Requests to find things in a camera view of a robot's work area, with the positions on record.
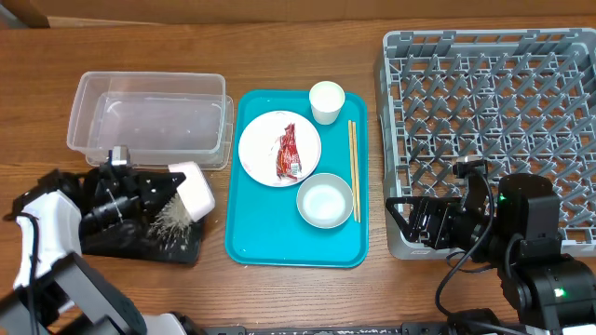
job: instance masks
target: candy wrapper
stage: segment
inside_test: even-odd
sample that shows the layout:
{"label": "candy wrapper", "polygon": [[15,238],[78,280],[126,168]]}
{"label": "candy wrapper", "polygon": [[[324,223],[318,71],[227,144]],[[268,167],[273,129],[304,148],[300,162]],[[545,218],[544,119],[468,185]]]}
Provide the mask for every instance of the candy wrapper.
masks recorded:
{"label": "candy wrapper", "polygon": [[302,173],[302,164],[300,164],[300,156],[296,149],[294,124],[289,124],[286,127],[286,135],[279,138],[279,143],[278,159],[276,160],[278,177],[280,179],[287,177],[296,181]]}

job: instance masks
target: wooden chopstick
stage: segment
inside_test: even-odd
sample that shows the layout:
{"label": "wooden chopstick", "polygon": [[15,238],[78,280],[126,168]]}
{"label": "wooden chopstick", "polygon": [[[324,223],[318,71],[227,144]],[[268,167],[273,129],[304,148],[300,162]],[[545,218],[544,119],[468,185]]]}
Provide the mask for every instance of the wooden chopstick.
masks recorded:
{"label": "wooden chopstick", "polygon": [[354,134],[352,133],[352,120],[347,120],[347,134],[350,139],[350,172],[352,177],[352,205],[354,207],[354,221],[358,222],[356,208],[356,178],[354,178]]}
{"label": "wooden chopstick", "polygon": [[356,208],[358,209],[358,222],[362,222],[360,208],[360,174],[358,168],[358,136],[356,135],[356,122],[352,122],[352,133],[354,142],[354,177],[356,179]]}

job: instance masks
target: tabletop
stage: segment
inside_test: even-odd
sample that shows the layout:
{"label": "tabletop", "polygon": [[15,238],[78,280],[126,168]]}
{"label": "tabletop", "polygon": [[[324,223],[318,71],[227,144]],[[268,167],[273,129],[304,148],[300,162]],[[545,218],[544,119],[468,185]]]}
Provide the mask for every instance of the tabletop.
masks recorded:
{"label": "tabletop", "polygon": [[[308,90],[332,80],[369,110],[370,251],[354,269],[245,266],[225,252],[230,166],[208,171],[216,208],[207,219],[196,266],[86,256],[144,314],[178,311],[202,326],[248,328],[398,325],[443,320],[434,294],[444,261],[401,261],[386,245],[383,151],[373,62],[392,30],[590,27],[596,17],[373,20],[136,26],[0,31],[0,211],[53,168],[82,172],[82,154],[66,147],[76,87],[87,71],[222,74],[234,101],[257,88]],[[0,294],[20,265],[20,229],[2,222]],[[596,258],[584,259],[596,269]],[[515,311],[494,271],[459,274],[443,292],[447,308]]]}

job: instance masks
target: blue tray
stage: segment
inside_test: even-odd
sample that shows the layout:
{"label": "blue tray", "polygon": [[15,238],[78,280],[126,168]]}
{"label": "blue tray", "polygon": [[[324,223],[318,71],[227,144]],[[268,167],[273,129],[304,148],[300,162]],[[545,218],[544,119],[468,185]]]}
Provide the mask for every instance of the blue tray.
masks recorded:
{"label": "blue tray", "polygon": [[[253,180],[239,163],[237,147],[244,128],[257,116],[290,111],[308,119],[318,131],[322,154],[313,174],[329,172],[352,184],[347,120],[357,123],[362,223],[352,214],[329,230],[308,224],[296,207],[300,183],[273,188]],[[225,249],[243,264],[349,268],[362,263],[369,250],[369,144],[367,111],[362,98],[345,94],[337,120],[321,126],[313,119],[307,91],[255,90],[240,101],[225,226]]]}

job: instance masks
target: gray dish rack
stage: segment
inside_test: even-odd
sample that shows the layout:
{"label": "gray dish rack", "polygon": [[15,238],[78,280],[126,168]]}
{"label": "gray dish rack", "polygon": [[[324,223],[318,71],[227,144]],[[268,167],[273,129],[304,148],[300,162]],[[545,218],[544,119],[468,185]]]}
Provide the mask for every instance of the gray dish rack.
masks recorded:
{"label": "gray dish rack", "polygon": [[[374,67],[385,198],[460,196],[452,162],[478,155],[493,186],[550,178],[563,251],[596,256],[595,48],[592,29],[387,33]],[[409,243],[387,211],[386,229],[400,259],[454,251]]]}

